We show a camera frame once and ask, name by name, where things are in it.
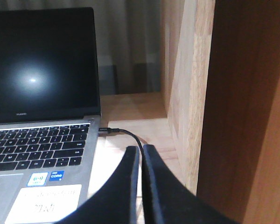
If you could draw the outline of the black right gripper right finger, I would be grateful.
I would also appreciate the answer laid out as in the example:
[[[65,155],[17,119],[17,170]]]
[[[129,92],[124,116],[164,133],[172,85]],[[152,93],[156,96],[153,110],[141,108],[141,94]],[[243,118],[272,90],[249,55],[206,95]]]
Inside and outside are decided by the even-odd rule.
[[[142,198],[147,224],[232,224],[174,176],[153,145],[142,150]]]

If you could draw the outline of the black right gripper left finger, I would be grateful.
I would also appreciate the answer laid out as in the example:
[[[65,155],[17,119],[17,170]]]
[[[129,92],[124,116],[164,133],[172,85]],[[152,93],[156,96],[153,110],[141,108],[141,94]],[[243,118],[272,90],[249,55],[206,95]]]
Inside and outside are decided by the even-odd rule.
[[[105,184],[76,211],[58,224],[135,224],[139,149],[126,148]]]

